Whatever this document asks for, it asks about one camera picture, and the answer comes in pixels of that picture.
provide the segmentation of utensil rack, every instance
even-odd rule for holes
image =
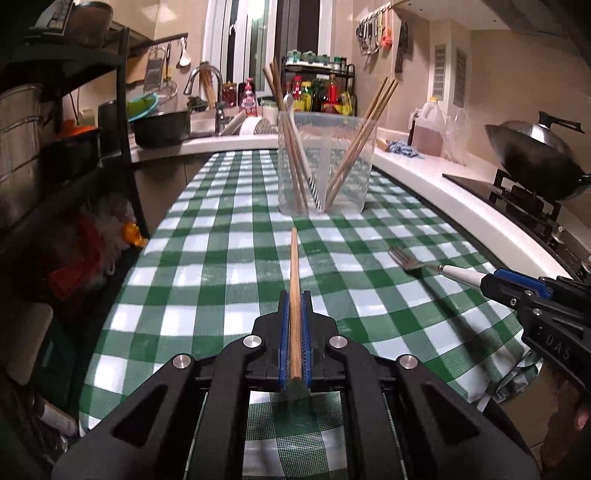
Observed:
[[[157,45],[162,45],[163,43],[168,43],[168,42],[180,40],[181,38],[188,39],[189,34],[187,32],[185,32],[185,33],[179,33],[176,35],[170,35],[169,37],[158,38],[157,40],[148,40],[148,41],[141,42],[141,43],[135,45],[133,48],[129,49],[129,56],[135,57],[137,55],[140,55],[141,52],[143,50],[145,50],[146,48],[150,48],[150,47],[157,46]]]

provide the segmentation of plastic jug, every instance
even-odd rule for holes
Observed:
[[[437,98],[431,97],[420,111],[411,114],[411,118],[414,115],[417,116],[414,119],[413,148],[425,155],[440,157],[445,134],[445,117],[437,105]]]

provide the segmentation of white countertop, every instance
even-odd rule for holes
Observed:
[[[505,215],[466,189],[445,179],[443,173],[492,183],[496,168],[474,159],[471,168],[438,157],[407,158],[376,150],[374,165],[417,192],[449,215],[514,270],[532,277],[570,277],[540,244]],[[579,241],[591,245],[591,232],[565,209],[558,217]]]
[[[189,140],[175,147],[144,150],[132,145],[134,163],[155,158],[176,157],[208,152],[274,149],[277,135],[244,135],[207,137]],[[407,158],[403,155],[375,151],[374,164],[400,183],[438,207],[470,232],[499,260],[514,270],[532,277],[569,277],[566,270],[536,240],[511,222],[501,212],[464,188],[442,177],[450,174],[492,183],[496,167],[473,155],[470,167],[438,157]],[[583,245],[591,248],[591,231],[565,208],[558,221]]]

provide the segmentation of wok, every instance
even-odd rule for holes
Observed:
[[[540,121],[534,125],[508,121],[485,125],[485,129],[501,164],[514,180],[547,200],[566,200],[591,187],[591,174],[585,174],[570,147],[550,131],[552,124],[584,133],[581,124],[545,112],[540,112]]]

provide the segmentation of plastic container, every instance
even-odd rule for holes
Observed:
[[[278,176],[279,176],[279,210],[284,215],[318,216],[325,213],[347,215],[361,213],[365,205],[365,196],[369,184],[374,147],[376,139],[376,123],[371,122],[371,135],[359,152],[349,174],[331,207],[325,212],[316,209],[308,185],[304,185],[306,193],[305,204],[307,210],[298,209],[294,183],[291,178],[289,156],[285,143],[284,121],[287,114],[279,113],[279,148],[278,148]],[[352,116],[331,115],[326,113],[295,113],[295,125],[298,129],[310,170],[316,181],[318,198],[322,205],[326,204],[327,186],[329,179],[341,165],[347,148],[355,137],[355,132],[365,120]]]
[[[437,99],[431,97],[414,121],[412,146],[425,155],[440,157],[444,135],[445,117],[437,105]]]

